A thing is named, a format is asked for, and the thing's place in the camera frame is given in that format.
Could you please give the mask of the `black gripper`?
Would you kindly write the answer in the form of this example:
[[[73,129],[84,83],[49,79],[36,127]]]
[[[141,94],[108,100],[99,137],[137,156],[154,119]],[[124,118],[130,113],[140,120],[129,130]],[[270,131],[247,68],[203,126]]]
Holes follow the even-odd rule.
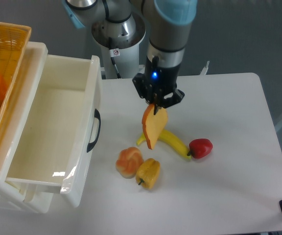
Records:
[[[140,98],[144,98],[147,104],[154,102],[154,115],[160,108],[180,103],[185,96],[176,83],[180,65],[164,68],[159,63],[157,56],[146,60],[144,73],[137,73],[132,79]]]

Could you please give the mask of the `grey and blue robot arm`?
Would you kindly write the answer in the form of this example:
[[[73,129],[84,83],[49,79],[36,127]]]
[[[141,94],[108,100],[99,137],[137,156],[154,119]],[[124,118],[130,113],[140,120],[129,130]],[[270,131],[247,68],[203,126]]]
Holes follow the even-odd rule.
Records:
[[[107,79],[132,78],[154,111],[178,104],[177,77],[196,16],[195,0],[65,0],[70,20],[87,28]]]

